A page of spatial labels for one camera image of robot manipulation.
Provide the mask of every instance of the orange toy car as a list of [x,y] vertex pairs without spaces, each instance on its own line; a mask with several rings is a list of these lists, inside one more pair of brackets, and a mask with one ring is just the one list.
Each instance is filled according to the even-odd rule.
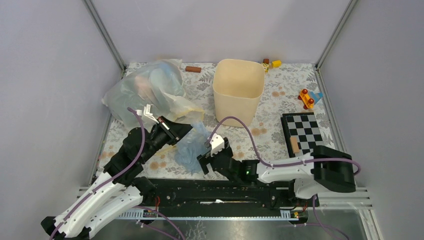
[[305,110],[312,109],[314,107],[315,101],[309,96],[308,90],[306,89],[302,89],[302,91],[300,91],[299,96],[297,96],[297,99],[302,100],[302,102],[304,103],[303,109]]

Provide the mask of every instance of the gray floor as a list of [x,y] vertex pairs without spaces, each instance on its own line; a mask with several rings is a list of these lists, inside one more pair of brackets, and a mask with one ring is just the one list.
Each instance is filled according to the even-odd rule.
[[[316,223],[309,211],[309,223]],[[359,215],[354,210],[318,211],[323,224],[345,232],[351,240],[366,240]],[[321,227],[282,227],[286,221],[175,221],[187,240],[332,240]],[[151,226],[177,236],[177,231],[166,221],[157,220]],[[168,240],[167,236],[151,229],[140,228],[134,220],[114,220],[105,226],[93,240]]]

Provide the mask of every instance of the black and white checkered board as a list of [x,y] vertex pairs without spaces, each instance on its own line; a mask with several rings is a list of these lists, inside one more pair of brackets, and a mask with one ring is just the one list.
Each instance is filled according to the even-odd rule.
[[[290,158],[312,152],[316,145],[324,145],[323,137],[313,112],[283,114],[281,123]],[[299,153],[293,153],[290,137],[297,139],[297,145],[300,149]]]

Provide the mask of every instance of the brown block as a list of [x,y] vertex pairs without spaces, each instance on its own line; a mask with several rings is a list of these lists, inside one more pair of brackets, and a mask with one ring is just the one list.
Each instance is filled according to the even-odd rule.
[[290,143],[291,143],[291,149],[293,150],[293,153],[298,154],[300,153],[299,146],[298,146],[298,140],[296,137],[291,136],[290,137]]
[[185,71],[192,73],[200,73],[202,71],[202,68],[197,66],[186,66]]

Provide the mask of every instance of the trash bin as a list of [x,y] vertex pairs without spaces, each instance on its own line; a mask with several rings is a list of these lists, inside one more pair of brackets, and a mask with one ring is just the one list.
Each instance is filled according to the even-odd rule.
[[[212,85],[216,119],[221,121],[234,116],[249,126],[264,92],[264,85],[265,71],[261,64],[237,59],[220,61]],[[223,124],[242,127],[234,119],[228,119]]]

